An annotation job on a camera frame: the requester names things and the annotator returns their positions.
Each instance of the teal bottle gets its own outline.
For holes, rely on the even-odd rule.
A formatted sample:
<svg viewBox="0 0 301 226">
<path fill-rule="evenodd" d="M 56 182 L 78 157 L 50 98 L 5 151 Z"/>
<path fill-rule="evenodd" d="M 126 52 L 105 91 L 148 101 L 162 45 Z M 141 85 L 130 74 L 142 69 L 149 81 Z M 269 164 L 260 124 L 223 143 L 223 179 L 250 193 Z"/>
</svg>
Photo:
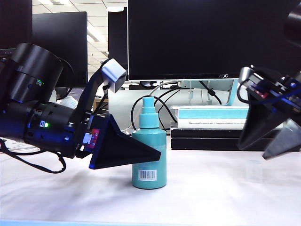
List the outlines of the teal bottle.
<svg viewBox="0 0 301 226">
<path fill-rule="evenodd" d="M 159 129 L 159 117 L 153 97 L 143 98 L 142 113 L 139 115 L 140 129 L 132 137 L 161 152 L 159 161 L 132 165 L 133 186 L 155 189 L 166 185 L 166 132 Z"/>
</svg>

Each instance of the barcode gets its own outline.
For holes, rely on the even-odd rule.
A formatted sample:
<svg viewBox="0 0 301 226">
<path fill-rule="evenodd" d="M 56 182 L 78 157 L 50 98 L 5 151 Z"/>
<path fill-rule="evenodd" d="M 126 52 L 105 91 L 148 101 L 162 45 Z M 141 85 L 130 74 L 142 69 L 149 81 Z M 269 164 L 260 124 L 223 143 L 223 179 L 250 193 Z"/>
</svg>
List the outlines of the barcode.
<svg viewBox="0 0 301 226">
<path fill-rule="evenodd" d="M 157 170 L 139 170 L 138 180 L 142 181 L 156 181 L 157 180 Z"/>
</svg>

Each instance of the stack of books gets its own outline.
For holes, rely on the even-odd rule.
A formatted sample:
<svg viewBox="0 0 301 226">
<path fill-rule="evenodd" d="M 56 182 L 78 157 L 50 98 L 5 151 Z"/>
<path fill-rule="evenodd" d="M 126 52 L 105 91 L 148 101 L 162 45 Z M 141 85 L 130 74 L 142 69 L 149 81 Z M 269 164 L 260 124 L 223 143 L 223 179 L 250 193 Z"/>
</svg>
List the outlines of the stack of books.
<svg viewBox="0 0 301 226">
<path fill-rule="evenodd" d="M 175 114 L 178 128 L 242 129 L 249 107 L 197 106 L 178 108 Z"/>
<path fill-rule="evenodd" d="M 171 126 L 174 150 L 238 151 L 237 143 L 248 113 L 247 106 L 192 106 L 175 108 L 178 123 Z M 279 132 L 271 131 L 247 151 L 264 151 Z"/>
</svg>

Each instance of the aoc logo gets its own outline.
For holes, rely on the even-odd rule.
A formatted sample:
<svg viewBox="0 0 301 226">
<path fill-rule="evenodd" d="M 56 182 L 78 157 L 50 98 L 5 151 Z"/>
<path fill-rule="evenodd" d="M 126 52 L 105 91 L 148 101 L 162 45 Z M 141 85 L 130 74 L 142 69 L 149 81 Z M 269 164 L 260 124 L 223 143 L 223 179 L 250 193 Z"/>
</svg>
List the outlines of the aoc logo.
<svg viewBox="0 0 301 226">
<path fill-rule="evenodd" d="M 228 78 L 228 74 L 220 74 L 220 76 L 218 76 L 220 79 L 226 79 Z"/>
</svg>

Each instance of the teal book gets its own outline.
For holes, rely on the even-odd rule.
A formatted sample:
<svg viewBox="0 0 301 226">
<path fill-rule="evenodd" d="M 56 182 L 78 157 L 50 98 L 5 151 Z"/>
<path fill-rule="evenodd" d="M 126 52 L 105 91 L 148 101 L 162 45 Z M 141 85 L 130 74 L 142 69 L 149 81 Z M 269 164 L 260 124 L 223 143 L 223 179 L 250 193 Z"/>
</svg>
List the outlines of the teal book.
<svg viewBox="0 0 301 226">
<path fill-rule="evenodd" d="M 248 106 L 176 106 L 178 119 L 246 119 Z"/>
</svg>

